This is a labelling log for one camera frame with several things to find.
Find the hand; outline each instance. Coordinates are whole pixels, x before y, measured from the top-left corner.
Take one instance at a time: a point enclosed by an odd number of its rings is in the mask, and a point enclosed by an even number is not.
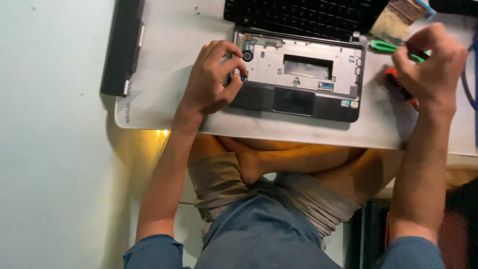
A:
[[[432,55],[424,63],[413,65],[407,48],[398,47],[393,62],[401,83],[417,98],[419,112],[445,112],[453,117],[456,85],[468,56],[466,48],[449,36],[441,23],[417,32],[408,43],[414,49],[431,49]]]
[[[233,58],[221,65],[219,61],[226,52],[231,53]],[[242,81],[239,75],[234,74],[227,87],[224,88],[222,83],[225,76],[236,69],[241,75],[247,75],[241,58],[240,49],[233,43],[221,40],[205,45],[193,65],[178,109],[204,118],[229,105],[242,87]]]

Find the person's left hand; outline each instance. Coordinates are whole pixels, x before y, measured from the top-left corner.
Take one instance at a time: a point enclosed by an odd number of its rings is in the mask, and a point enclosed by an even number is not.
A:
[[[233,57],[220,64],[219,61],[226,52]],[[241,58],[240,49],[233,43],[221,40],[205,45],[193,65],[178,110],[204,118],[229,105],[242,87],[242,81],[239,75],[234,74],[227,87],[222,83],[235,69],[239,69],[241,75],[247,76],[246,65]]]

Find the person's right hand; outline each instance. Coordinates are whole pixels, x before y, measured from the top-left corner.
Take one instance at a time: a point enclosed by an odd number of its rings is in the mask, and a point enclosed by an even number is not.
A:
[[[408,44],[432,55],[424,63],[413,65],[405,46],[397,48],[393,63],[402,85],[418,100],[419,112],[456,111],[456,85],[465,67],[468,52],[448,35],[441,23],[434,23],[413,35]]]

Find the bare foot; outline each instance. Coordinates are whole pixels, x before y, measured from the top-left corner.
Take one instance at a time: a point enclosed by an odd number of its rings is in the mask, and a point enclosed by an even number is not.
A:
[[[261,169],[261,158],[259,156],[261,152],[259,150],[249,148],[230,137],[218,136],[217,139],[226,150],[236,153],[240,176],[244,184],[254,184],[264,175]]]

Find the tile floor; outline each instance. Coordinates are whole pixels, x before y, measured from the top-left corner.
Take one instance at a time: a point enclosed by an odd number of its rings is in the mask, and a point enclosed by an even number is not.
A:
[[[448,156],[448,164],[474,164],[478,165],[478,158],[463,157],[456,155]],[[391,196],[393,182],[380,194],[381,198]],[[202,241],[200,237],[201,220],[199,213],[194,208],[192,203],[195,199],[194,188],[189,176],[186,176],[185,187],[181,197],[181,204],[178,208],[174,230],[176,239],[184,244],[184,266],[194,267],[197,258],[201,252]],[[326,253],[341,267],[344,267],[345,257],[347,254],[347,247],[349,243],[349,228],[350,224],[341,224],[331,236],[326,238],[327,250]]]

